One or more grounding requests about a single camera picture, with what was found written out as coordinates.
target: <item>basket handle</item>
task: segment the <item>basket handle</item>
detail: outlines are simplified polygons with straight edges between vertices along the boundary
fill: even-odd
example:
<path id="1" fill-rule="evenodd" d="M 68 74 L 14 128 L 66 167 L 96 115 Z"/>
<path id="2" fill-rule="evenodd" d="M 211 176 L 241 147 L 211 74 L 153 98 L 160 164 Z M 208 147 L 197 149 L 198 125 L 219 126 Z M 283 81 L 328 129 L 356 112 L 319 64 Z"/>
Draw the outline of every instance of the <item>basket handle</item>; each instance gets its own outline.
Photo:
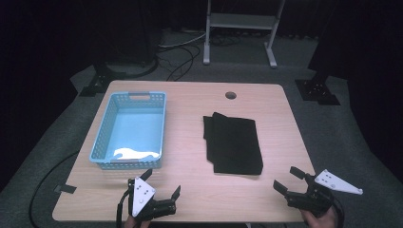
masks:
<path id="1" fill-rule="evenodd" d="M 149 92 L 128 92 L 128 97 L 132 100 L 150 100 Z"/>

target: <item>folded black fabric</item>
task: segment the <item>folded black fabric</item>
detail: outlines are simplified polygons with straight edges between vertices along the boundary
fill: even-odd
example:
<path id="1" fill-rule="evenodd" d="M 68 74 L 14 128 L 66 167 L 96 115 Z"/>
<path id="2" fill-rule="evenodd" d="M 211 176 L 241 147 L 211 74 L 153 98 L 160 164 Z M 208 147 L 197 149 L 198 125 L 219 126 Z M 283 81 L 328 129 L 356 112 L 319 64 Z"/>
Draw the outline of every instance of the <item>folded black fabric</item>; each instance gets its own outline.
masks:
<path id="1" fill-rule="evenodd" d="M 263 169 L 254 120 L 226 117 L 218 112 L 203 117 L 207 159 L 215 173 L 260 175 Z"/>

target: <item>light blue plastic basket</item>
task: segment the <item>light blue plastic basket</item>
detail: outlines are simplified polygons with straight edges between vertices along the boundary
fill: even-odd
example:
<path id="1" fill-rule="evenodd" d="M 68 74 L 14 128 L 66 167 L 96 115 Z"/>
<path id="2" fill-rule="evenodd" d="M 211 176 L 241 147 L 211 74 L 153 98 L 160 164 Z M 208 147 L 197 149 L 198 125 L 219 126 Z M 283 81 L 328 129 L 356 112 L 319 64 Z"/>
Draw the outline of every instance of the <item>light blue plastic basket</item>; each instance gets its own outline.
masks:
<path id="1" fill-rule="evenodd" d="M 102 169 L 161 168 L 165 106 L 160 91 L 112 93 L 89 160 Z M 115 151 L 122 148 L 159 156 L 121 160 Z"/>

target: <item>hand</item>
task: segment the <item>hand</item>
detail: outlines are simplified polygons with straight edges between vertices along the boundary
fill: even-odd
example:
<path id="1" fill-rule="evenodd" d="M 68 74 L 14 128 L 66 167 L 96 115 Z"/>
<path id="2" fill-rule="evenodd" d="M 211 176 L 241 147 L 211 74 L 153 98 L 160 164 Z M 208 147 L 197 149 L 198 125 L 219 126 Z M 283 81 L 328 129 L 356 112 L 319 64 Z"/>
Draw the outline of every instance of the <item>hand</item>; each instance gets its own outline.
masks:
<path id="1" fill-rule="evenodd" d="M 299 210 L 304 220 L 311 228 L 336 228 L 336 213 L 333 207 L 320 218 L 316 218 L 311 212 Z"/>
<path id="2" fill-rule="evenodd" d="M 140 228 L 148 228 L 150 223 L 151 223 L 151 221 L 143 221 Z M 137 224 L 136 219 L 134 219 L 132 216 L 128 216 L 127 220 L 125 222 L 125 228 L 133 228 L 136 226 L 136 224 Z"/>

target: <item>shelf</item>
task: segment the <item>shelf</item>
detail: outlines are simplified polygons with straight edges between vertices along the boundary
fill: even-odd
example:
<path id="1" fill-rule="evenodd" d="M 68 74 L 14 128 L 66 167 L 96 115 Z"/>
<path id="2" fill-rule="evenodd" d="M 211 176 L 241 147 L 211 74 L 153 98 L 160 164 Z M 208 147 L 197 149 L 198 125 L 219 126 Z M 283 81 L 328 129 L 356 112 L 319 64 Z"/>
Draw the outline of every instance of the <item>shelf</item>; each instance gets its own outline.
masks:
<path id="1" fill-rule="evenodd" d="M 210 27 L 239 29 L 272 29 L 275 16 L 211 13 Z"/>

